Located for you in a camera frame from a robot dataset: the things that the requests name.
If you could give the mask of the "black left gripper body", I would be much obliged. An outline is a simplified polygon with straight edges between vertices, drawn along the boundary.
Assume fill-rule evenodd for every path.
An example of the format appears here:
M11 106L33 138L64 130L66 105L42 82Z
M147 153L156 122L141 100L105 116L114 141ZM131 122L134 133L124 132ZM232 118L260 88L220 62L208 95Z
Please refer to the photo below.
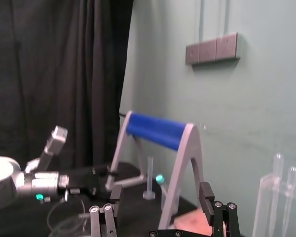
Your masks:
M60 195L85 195L89 198L108 198L102 179L109 176L109 167L88 167L60 173Z

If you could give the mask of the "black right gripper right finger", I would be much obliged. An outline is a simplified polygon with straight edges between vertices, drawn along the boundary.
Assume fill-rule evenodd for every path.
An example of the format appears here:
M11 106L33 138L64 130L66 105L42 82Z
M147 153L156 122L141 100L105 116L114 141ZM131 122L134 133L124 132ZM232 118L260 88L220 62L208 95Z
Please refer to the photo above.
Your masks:
M211 237L240 237L235 203L223 204L215 200L213 190L207 182L200 182L198 199L208 225L212 227Z

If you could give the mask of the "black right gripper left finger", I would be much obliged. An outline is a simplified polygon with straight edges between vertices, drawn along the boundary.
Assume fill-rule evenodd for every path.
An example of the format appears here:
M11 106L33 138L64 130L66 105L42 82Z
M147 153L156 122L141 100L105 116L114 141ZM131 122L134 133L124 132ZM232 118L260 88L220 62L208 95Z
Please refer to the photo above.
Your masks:
M109 202L102 207L89 208L91 237L117 237L118 213L123 195L122 185L116 185L111 191Z

